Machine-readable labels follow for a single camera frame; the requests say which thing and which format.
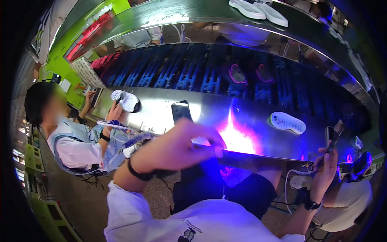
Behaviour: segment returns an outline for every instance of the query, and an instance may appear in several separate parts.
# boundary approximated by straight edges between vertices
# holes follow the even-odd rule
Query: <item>window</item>
[[[25,172],[22,170],[19,170],[18,168],[15,168],[16,170],[16,175],[19,178],[20,181],[24,182],[24,174]]]
[[[13,160],[16,161],[16,162],[19,162],[20,164],[23,164],[25,165],[25,162],[24,162],[24,154],[21,153],[20,151],[18,151],[17,149],[14,149],[13,151]]]

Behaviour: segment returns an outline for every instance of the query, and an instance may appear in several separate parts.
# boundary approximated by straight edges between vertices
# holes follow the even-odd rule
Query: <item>concrete floor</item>
[[[105,241],[103,229],[106,227],[108,217],[106,203],[107,184],[111,179],[109,177],[100,177],[100,184],[97,187],[91,186],[88,188],[85,182],[78,180],[75,176],[59,168],[43,139],[41,139],[40,146],[43,163],[48,172],[47,190],[49,195],[59,201],[62,212],[84,242]],[[288,170],[286,162],[281,162],[283,163],[283,175],[286,175]],[[234,164],[238,168],[244,166],[245,170],[238,170],[239,172],[234,177],[226,181],[231,185],[238,183],[249,174],[249,171],[246,169],[251,168],[252,161],[247,159]],[[180,180],[180,173],[176,173],[164,180],[169,188],[173,188],[173,184]],[[277,188],[281,201],[283,201],[283,187],[284,179],[281,179]],[[287,189],[288,201],[292,201],[295,190],[289,187]],[[144,190],[144,197],[148,201],[155,219],[165,219],[170,215],[170,208],[173,208],[172,193],[160,179],[154,178],[151,180]],[[272,203],[272,205],[286,209],[283,204]],[[277,234],[289,217],[289,213],[270,208],[262,218],[262,222],[272,233]],[[316,231],[314,236],[315,238],[323,238],[325,234],[326,232],[324,231]]]

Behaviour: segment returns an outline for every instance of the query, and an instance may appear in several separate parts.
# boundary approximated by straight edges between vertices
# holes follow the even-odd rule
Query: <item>black phone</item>
[[[101,96],[102,88],[97,88],[96,93],[94,93],[93,99],[91,100],[90,107],[94,108],[98,104],[99,97]]]
[[[181,119],[182,117],[188,118],[192,121],[189,105],[187,101],[180,101],[177,103],[172,104],[172,116],[173,116],[173,122],[176,124],[176,122]]]
[[[335,130],[333,129],[332,126],[328,126],[325,129],[325,144],[326,147],[329,146],[329,140],[333,140],[335,137]]]

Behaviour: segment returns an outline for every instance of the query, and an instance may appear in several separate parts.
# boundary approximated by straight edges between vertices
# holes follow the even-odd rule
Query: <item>smartwatch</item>
[[[132,167],[132,165],[130,164],[130,162],[131,162],[131,160],[128,161],[128,169],[129,169],[129,172],[130,172],[133,176],[135,176],[135,177],[137,177],[138,179],[140,179],[140,180],[142,180],[142,181],[145,181],[145,182],[148,182],[148,181],[150,181],[150,180],[152,179],[153,173],[142,173],[142,174],[139,174],[139,173],[137,173],[137,172],[133,169],[133,167]]]
[[[104,140],[106,140],[106,141],[108,141],[108,142],[110,141],[110,138],[104,136],[104,135],[102,134],[102,131],[101,131],[101,133],[99,134],[99,138],[100,138],[100,139],[104,139]]]
[[[320,207],[320,205],[321,205],[321,203],[317,204],[317,203],[311,201],[309,194],[307,194],[307,196],[304,199],[304,207],[308,211],[312,211],[312,210],[318,209]]]

